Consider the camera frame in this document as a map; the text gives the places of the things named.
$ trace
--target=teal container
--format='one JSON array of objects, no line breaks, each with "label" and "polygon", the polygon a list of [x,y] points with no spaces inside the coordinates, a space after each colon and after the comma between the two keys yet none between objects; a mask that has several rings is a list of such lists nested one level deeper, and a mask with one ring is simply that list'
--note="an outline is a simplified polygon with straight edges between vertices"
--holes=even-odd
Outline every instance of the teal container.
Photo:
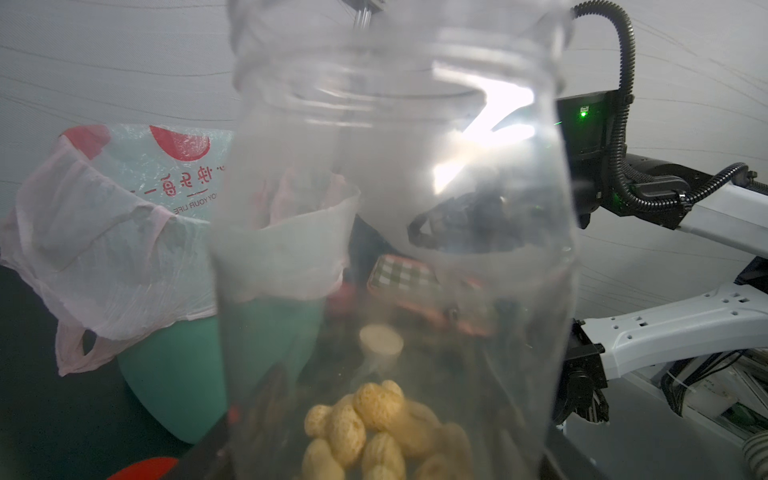
[{"label": "teal container", "polygon": [[215,316],[160,329],[118,364],[141,404],[184,442],[197,443],[227,410]]},{"label": "teal container", "polygon": [[[243,360],[239,365],[247,369],[241,374],[255,385],[275,362],[284,362],[295,382],[312,355],[324,302],[254,300],[240,305],[241,316],[264,320],[241,325],[233,348]],[[118,355],[120,371],[142,405],[184,442],[200,441],[227,410],[218,323],[215,316],[176,322]],[[270,339],[268,348],[264,338]]]}]

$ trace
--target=black cable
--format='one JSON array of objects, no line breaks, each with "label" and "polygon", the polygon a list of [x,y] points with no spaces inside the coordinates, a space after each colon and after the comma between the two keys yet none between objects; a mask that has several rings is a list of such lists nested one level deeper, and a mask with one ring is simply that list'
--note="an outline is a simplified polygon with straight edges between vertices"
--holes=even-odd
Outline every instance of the black cable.
[{"label": "black cable", "polygon": [[725,366],[721,366],[719,369],[712,370],[711,372],[708,372],[706,375],[702,376],[700,379],[697,379],[697,382],[700,382],[707,378],[710,375],[713,375],[718,372],[722,372],[723,370],[727,369],[728,367],[732,366],[734,363],[738,362],[741,357],[744,356],[744,350],[740,351],[738,355],[736,355],[736,358],[728,362]]},{"label": "black cable", "polygon": [[691,374],[690,374],[690,375],[689,375],[689,376],[688,376],[688,377],[685,379],[685,384],[686,384],[686,385],[693,385],[693,384],[696,382],[694,379],[696,379],[698,376],[701,376],[701,375],[703,375],[704,373],[707,373],[707,370],[708,370],[708,369],[710,369],[710,368],[714,368],[715,366],[717,366],[717,364],[718,364],[720,361],[722,361],[722,359],[724,359],[724,358],[727,358],[727,357],[730,355],[730,353],[729,353],[728,355],[725,355],[724,357],[721,357],[721,355],[723,355],[723,354],[722,354],[722,353],[713,353],[712,355],[708,356],[708,357],[707,357],[707,359],[706,359],[706,360],[704,360],[704,361],[701,363],[701,365],[699,365],[699,366],[698,366],[698,367],[697,367],[697,368],[694,370],[694,372],[693,372],[693,373],[691,373]]},{"label": "black cable", "polygon": [[754,178],[750,179],[750,182],[745,185],[744,188],[757,192],[758,194],[768,195],[768,184],[759,182]]},{"label": "black cable", "polygon": [[624,166],[622,168],[624,169],[624,175],[626,175],[628,179],[632,180],[635,183],[646,184],[656,180],[656,177],[654,177],[653,175],[644,174],[641,171],[635,170],[627,162],[624,162]]},{"label": "black cable", "polygon": [[724,168],[710,178],[702,187],[675,199],[645,200],[638,198],[630,190],[630,179],[635,176],[633,169],[629,170],[624,160],[624,143],[627,138],[627,120],[629,105],[634,100],[632,87],[634,84],[634,30],[629,15],[622,7],[607,0],[589,0],[580,3],[573,9],[574,17],[599,15],[607,18],[616,28],[619,37],[619,54],[621,66],[619,70],[619,88],[617,90],[616,114],[611,139],[608,143],[608,174],[615,193],[632,210],[639,212],[658,212],[673,210],[680,205],[690,207],[696,202],[709,197],[715,190],[727,184],[734,175],[746,171],[745,164],[733,164]]},{"label": "black cable", "polygon": [[673,384],[673,382],[680,381],[677,379],[677,376],[679,376],[683,370],[685,370],[685,368],[689,366],[691,362],[693,362],[693,360],[694,359],[677,360],[667,370],[667,374],[662,377],[661,381],[659,382],[659,388],[664,394],[664,398],[667,399],[667,404],[675,413],[677,413],[678,410],[682,410],[682,401],[680,400],[680,392],[676,388],[676,385]]},{"label": "black cable", "polygon": [[[696,370],[694,370],[693,373],[691,373],[685,379],[684,382],[680,382],[677,377],[688,365],[690,365],[693,359],[678,360],[675,362],[660,382],[661,392],[667,399],[667,404],[669,404],[670,409],[678,416],[683,416],[683,405],[685,403],[685,395],[688,392],[688,388],[691,385],[704,380],[708,376],[713,375],[714,373],[722,372],[723,370],[732,366],[742,357],[745,351],[746,350],[734,350],[727,353],[725,356],[720,356],[721,353],[714,353],[713,355],[710,355],[706,360],[704,360],[704,362],[702,362],[701,365],[696,368]],[[718,369],[714,368],[720,365],[725,359],[732,356],[734,353],[738,353],[736,358],[728,362],[725,366],[722,366]]]}]

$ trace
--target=peanut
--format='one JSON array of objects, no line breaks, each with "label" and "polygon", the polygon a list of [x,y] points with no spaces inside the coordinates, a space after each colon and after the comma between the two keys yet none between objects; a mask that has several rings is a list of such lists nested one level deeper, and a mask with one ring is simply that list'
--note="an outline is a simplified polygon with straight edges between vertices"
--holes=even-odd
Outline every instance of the peanut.
[{"label": "peanut", "polygon": [[333,408],[328,419],[327,435],[333,458],[344,468],[357,461],[366,444],[366,427],[349,404]]},{"label": "peanut", "polygon": [[355,393],[353,405],[366,427],[381,432],[403,410],[405,399],[381,385],[366,383]]},{"label": "peanut", "polygon": [[451,462],[445,455],[439,453],[429,457],[422,466],[416,469],[413,480],[453,480]]},{"label": "peanut", "polygon": [[455,423],[446,423],[438,430],[439,449],[450,458],[456,467],[467,474],[472,473],[472,446],[464,429]]},{"label": "peanut", "polygon": [[337,406],[352,405],[352,400],[354,398],[355,398],[354,393],[347,393],[341,399],[339,399],[339,401],[336,402],[336,404],[333,407],[336,408]]},{"label": "peanut", "polygon": [[401,410],[390,423],[387,432],[400,445],[406,458],[426,458],[435,453],[437,426],[429,419],[414,416],[410,409]]},{"label": "peanut", "polygon": [[440,419],[437,418],[437,415],[435,415],[432,409],[423,403],[408,400],[406,401],[406,408],[411,412],[413,418],[431,425],[434,429],[440,427]]},{"label": "peanut", "polygon": [[396,393],[397,396],[404,397],[405,395],[402,393],[402,389],[400,388],[400,385],[395,383],[393,380],[384,380],[382,382],[382,387],[389,390],[392,393]]},{"label": "peanut", "polygon": [[362,480],[398,480],[398,476],[384,465],[376,465],[362,477]]},{"label": "peanut", "polygon": [[397,480],[406,479],[406,461],[400,447],[389,433],[377,433],[362,452],[362,473],[367,474],[377,465],[387,467]]},{"label": "peanut", "polygon": [[328,418],[333,409],[328,405],[315,405],[304,417],[304,432],[307,436],[314,439],[321,439],[326,436],[326,427]]},{"label": "peanut", "polygon": [[344,480],[344,468],[331,456],[331,448],[323,439],[314,439],[301,461],[302,480]]}]

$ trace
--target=dark table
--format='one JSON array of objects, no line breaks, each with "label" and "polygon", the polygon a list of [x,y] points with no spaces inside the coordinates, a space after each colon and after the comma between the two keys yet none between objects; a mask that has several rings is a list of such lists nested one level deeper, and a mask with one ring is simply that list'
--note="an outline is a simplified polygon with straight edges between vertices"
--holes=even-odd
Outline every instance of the dark table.
[{"label": "dark table", "polygon": [[190,445],[150,415],[116,362],[60,377],[56,319],[13,270],[0,267],[0,478],[105,480]]}]

